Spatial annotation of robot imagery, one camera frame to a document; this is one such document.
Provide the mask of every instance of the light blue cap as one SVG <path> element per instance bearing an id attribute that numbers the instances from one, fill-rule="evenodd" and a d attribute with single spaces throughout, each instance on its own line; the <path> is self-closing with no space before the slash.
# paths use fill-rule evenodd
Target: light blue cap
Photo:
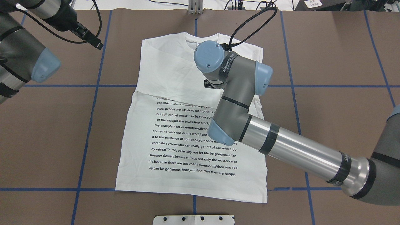
<path id="1" fill-rule="evenodd" d="M 33 67 L 31 79 L 42 83 L 51 77 L 60 66 L 61 62 L 58 58 L 48 48 L 45 48 Z"/>
<path id="2" fill-rule="evenodd" d="M 392 112 L 392 114 L 390 115 L 390 117 L 392 117 L 392 116 L 394 116 L 394 115 L 396 115 L 396 114 L 398 114 L 398 113 L 400 113 L 400 105 L 397 105 L 394 109 L 393 109 L 393 112 Z"/>
<path id="3" fill-rule="evenodd" d="M 214 141 L 231 146 L 233 143 L 235 143 L 235 140 L 233 140 L 229 135 L 227 135 L 221 128 L 218 126 L 218 124 L 214 121 L 214 119 L 211 119 L 210 126 L 208 127 L 207 135 L 213 139 Z"/>
<path id="4" fill-rule="evenodd" d="M 213 40 L 202 42 L 194 51 L 196 66 L 203 73 L 209 73 L 218 69 L 224 57 L 224 49 Z"/>
<path id="5" fill-rule="evenodd" d="M 264 65 L 258 61 L 256 61 L 256 86 L 255 86 L 255 94 L 263 95 L 267 90 L 268 84 L 271 81 L 271 77 L 274 70 L 267 65 Z"/>

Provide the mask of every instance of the robotic arm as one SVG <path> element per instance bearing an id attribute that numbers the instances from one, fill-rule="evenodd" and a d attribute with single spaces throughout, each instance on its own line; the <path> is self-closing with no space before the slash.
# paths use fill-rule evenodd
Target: robotic arm
<path id="1" fill-rule="evenodd" d="M 68 0 L 0 0 L 0 104 L 30 80 L 44 82 L 61 66 L 48 48 L 9 15 L 17 10 L 17 3 L 58 31 L 70 30 L 83 40 L 80 43 L 88 42 L 99 50 L 103 47 L 98 34 L 77 21 Z"/>
<path id="2" fill-rule="evenodd" d="M 205 86 L 224 89 L 208 129 L 209 137 L 228 146 L 242 142 L 341 186 L 354 199 L 400 205 L 400 105 L 387 120 L 371 158 L 353 158 L 249 115 L 254 94 L 264 94 L 269 84 L 271 67 L 224 51 L 214 41 L 201 43 L 194 60 L 207 78 Z"/>

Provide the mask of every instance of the table surface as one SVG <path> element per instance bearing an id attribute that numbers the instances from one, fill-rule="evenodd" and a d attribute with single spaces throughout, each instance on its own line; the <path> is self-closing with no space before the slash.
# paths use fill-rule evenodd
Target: table surface
<path id="1" fill-rule="evenodd" d="M 13 14 L 62 62 L 0 107 L 3 224 L 152 224 L 156 215 L 230 214 L 236 224 L 399 224 L 400 207 L 347 197 L 267 157 L 268 204 L 115 191 L 126 114 L 143 39 L 187 32 L 231 35 L 250 11 L 102 10 L 102 50 L 63 42 Z M 267 17 L 254 19 L 243 39 Z M 96 12 L 78 20 L 98 28 Z M 393 12 L 278 12 L 248 43 L 274 69 L 266 120 L 354 157 L 369 157 L 400 104 L 400 16 Z M 63 33 L 63 36 L 75 38 Z"/>

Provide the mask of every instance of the metal bracket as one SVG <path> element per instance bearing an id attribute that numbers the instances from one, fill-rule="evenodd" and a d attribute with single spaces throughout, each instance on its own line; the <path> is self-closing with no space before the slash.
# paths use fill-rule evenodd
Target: metal bracket
<path id="1" fill-rule="evenodd" d="M 203 0 L 189 0 L 189 14 L 203 14 Z"/>

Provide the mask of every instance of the black band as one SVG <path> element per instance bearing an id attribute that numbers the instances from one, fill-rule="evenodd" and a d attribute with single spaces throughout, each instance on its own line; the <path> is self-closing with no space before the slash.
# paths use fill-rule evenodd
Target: black band
<path id="1" fill-rule="evenodd" d="M 241 103 L 241 102 L 238 102 L 238 101 L 236 101 L 236 100 L 234 100 L 234 99 L 228 98 L 228 97 L 226 97 L 226 96 L 222 96 L 221 98 L 224 99 L 224 100 L 230 101 L 230 102 L 232 102 L 232 103 L 234 103 L 234 104 L 236 104 L 236 105 L 238 105 L 238 106 L 241 106 L 241 107 L 243 107 L 243 108 L 250 109 L 250 106 L 245 105 L 245 104 L 243 104 L 243 103 Z"/>
<path id="2" fill-rule="evenodd" d="M 360 199 L 365 195 L 367 195 L 368 192 L 371 190 L 372 186 L 374 185 L 376 178 L 376 166 L 371 159 L 368 159 L 368 162 L 370 163 L 370 172 L 368 174 L 367 181 L 365 182 L 364 187 L 362 187 L 362 189 L 357 194 L 350 196 L 354 199 Z"/>
<path id="3" fill-rule="evenodd" d="M 38 2 L 36 5 L 31 6 L 31 7 L 25 7 L 26 9 L 35 9 L 39 6 L 41 6 L 44 3 L 45 0 L 40 0 L 40 2 Z"/>
<path id="4" fill-rule="evenodd" d="M 242 142 L 243 137 L 244 137 L 244 134 L 246 134 L 247 128 L 248 128 L 248 126 L 249 126 L 249 124 L 250 124 L 250 120 L 251 120 L 252 117 L 253 117 L 252 115 L 249 115 L 249 118 L 247 119 L 246 125 L 244 126 L 242 135 L 241 135 L 240 138 L 239 138 L 239 142 Z"/>
<path id="5" fill-rule="evenodd" d="M 220 67 L 220 72 L 218 74 L 218 79 L 222 82 L 226 83 L 226 78 L 228 77 L 228 73 L 230 70 L 230 67 L 232 66 L 233 60 L 238 56 L 236 52 L 230 52 L 228 55 L 226 55 L 224 61 L 221 64 Z"/>
<path id="6" fill-rule="evenodd" d="M 0 95 L 6 98 L 11 98 L 18 93 L 18 90 L 13 90 L 9 86 L 0 83 Z"/>
<path id="7" fill-rule="evenodd" d="M 392 158 L 390 156 L 373 152 L 372 155 L 371 155 L 371 158 L 380 160 L 380 161 L 382 161 L 384 163 L 387 163 L 387 164 L 390 164 L 390 165 L 392 165 L 394 167 L 400 168 L 400 160 Z"/>
<path id="8" fill-rule="evenodd" d="M 336 175 L 329 181 L 326 181 L 329 184 L 333 184 L 334 186 L 341 186 L 346 180 L 347 176 L 350 173 L 351 169 L 351 157 L 347 154 L 344 154 L 343 152 L 340 152 L 342 154 L 342 162 L 340 163 L 340 168 Z"/>
<path id="9" fill-rule="evenodd" d="M 13 27 L 13 28 L 9 29 L 8 31 L 6 31 L 6 32 L 4 32 L 4 33 L 2 33 L 0 35 L 0 41 L 4 40 L 8 35 L 16 32 L 17 30 L 21 30 L 21 29 L 24 29 L 24 27 L 23 26 L 16 26 L 16 27 Z"/>
<path id="10" fill-rule="evenodd" d="M 268 131 L 268 135 L 265 138 L 264 144 L 262 145 L 259 152 L 264 155 L 268 155 L 270 153 L 278 136 L 279 128 L 280 127 L 278 125 L 271 123 L 270 131 Z"/>
<path id="11" fill-rule="evenodd" d="M 18 75 L 16 72 L 14 72 L 10 67 L 6 66 L 4 63 L 0 62 L 0 66 L 2 66 L 6 71 L 8 71 L 10 74 L 12 74 L 14 77 L 18 78 L 18 80 L 28 83 L 28 80 L 25 80 L 23 77 Z"/>

